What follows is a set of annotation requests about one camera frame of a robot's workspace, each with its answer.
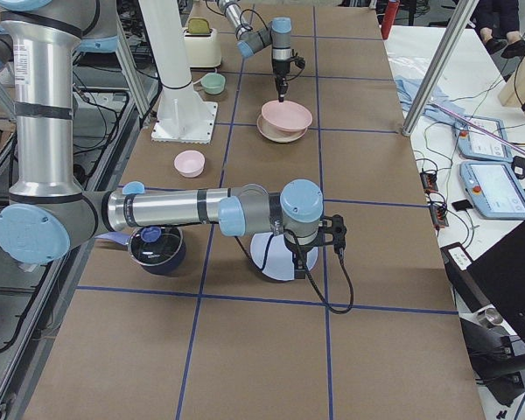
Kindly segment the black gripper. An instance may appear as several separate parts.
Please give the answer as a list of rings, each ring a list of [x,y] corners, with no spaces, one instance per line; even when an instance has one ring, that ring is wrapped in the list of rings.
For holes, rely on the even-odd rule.
[[[292,253],[294,278],[304,279],[309,269],[308,254],[312,249],[333,246],[339,258],[340,265],[344,265],[347,227],[340,214],[324,215],[316,226],[316,230],[307,237],[300,237],[294,231],[283,231],[284,244]]]
[[[291,64],[298,68],[298,72],[294,76],[290,76]],[[275,78],[277,99],[279,102],[284,102],[289,82],[295,80],[305,70],[305,59],[303,57],[291,57],[286,60],[273,59],[272,70]]]

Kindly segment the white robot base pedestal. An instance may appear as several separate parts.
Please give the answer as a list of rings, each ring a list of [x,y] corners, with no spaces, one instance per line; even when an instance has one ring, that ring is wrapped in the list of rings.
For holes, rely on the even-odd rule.
[[[157,142],[208,144],[218,104],[194,90],[176,1],[139,3],[162,91],[151,138]]]

